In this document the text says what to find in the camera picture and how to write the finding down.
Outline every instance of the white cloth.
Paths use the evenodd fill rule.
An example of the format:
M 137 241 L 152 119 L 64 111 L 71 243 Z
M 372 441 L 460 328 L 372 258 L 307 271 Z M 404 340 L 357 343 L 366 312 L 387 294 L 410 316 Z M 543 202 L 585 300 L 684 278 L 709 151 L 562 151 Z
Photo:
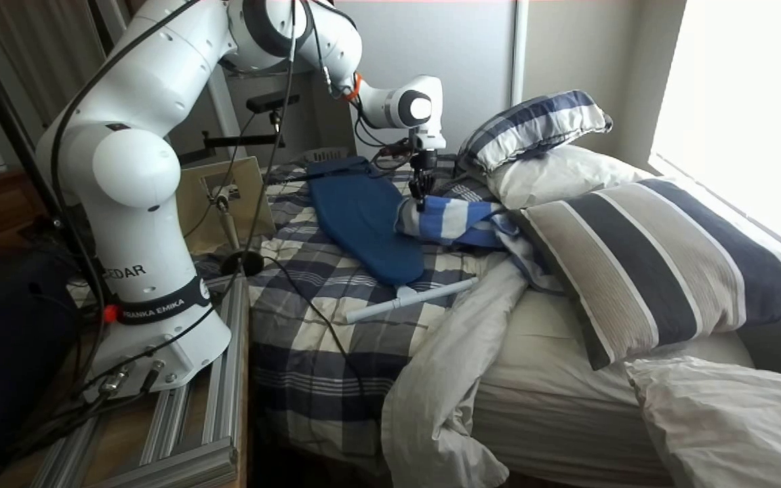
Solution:
M 522 287 L 510 259 L 484 271 L 394 382 L 381 408 L 394 485 L 487 488 L 507 480 L 507 466 L 472 435 L 472 408 Z

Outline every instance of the white sheet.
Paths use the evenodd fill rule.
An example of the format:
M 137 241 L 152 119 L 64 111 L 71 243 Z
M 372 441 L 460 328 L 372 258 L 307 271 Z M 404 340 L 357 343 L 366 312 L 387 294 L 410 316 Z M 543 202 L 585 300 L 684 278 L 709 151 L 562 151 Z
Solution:
M 517 294 L 517 271 L 490 267 L 396 378 L 381 418 L 394 481 L 501 485 L 510 466 L 568 485 L 669 485 L 625 373 L 591 370 L 568 300 Z M 658 354 L 751 363 L 737 336 Z

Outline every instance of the window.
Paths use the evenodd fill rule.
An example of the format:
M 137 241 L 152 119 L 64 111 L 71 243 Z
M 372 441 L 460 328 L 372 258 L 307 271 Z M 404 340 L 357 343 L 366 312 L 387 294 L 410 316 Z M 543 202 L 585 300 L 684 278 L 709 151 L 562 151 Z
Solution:
M 781 235 L 781 0 L 686 0 L 654 156 Z

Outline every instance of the window curtain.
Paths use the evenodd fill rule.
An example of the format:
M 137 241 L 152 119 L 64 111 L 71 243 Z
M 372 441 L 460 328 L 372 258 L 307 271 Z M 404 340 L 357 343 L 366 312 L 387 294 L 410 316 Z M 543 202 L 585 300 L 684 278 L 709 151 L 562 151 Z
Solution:
M 102 61 L 86 0 L 0 0 L 0 45 L 44 125 Z
M 654 156 L 781 235 L 781 0 L 686 0 Z

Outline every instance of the bed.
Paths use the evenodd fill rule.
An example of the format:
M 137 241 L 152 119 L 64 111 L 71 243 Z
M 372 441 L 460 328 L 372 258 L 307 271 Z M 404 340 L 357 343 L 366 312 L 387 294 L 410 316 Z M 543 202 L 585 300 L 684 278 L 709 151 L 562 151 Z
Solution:
M 552 205 L 545 202 L 612 186 L 624 195 L 610 198 L 624 199 L 639 186 L 661 186 L 648 190 L 639 180 L 648 172 L 566 140 L 530 156 L 533 164 L 497 164 L 497 178 L 482 178 L 484 184 L 446 186 L 452 198 L 494 195 L 516 208 L 516 241 L 522 251 L 423 241 L 426 273 L 417 289 L 472 275 L 476 283 L 354 324 L 345 320 L 346 312 L 389 300 L 394 287 L 380 283 L 319 231 L 304 180 L 269 190 L 277 232 L 259 243 L 269 264 L 248 278 L 248 289 L 255 415 L 271 435 L 360 469 L 389 469 L 394 485 L 501 485 L 510 472 L 563 485 L 677 480 L 651 435 L 625 363 L 700 358 L 746 370 L 751 358 L 734 331 L 773 321 L 769 309 L 756 320 L 754 309 L 743 309 L 747 297 L 737 306 L 734 289 L 716 287 L 726 302 L 695 302 L 695 331 L 680 331 L 680 320 L 643 334 L 615 324 L 612 309 L 632 300 L 624 297 L 632 283 L 598 282 L 610 267 L 598 271 L 594 250 L 555 225 L 568 220 L 555 217 L 566 205 L 547 212 Z M 530 259 L 526 243 L 545 250 L 545 258 Z M 563 292 L 545 289 L 520 259 L 562 273 Z M 666 271 L 686 278 L 689 264 L 695 267 L 677 262 Z M 684 316 L 684 309 L 646 306 L 646 316 Z

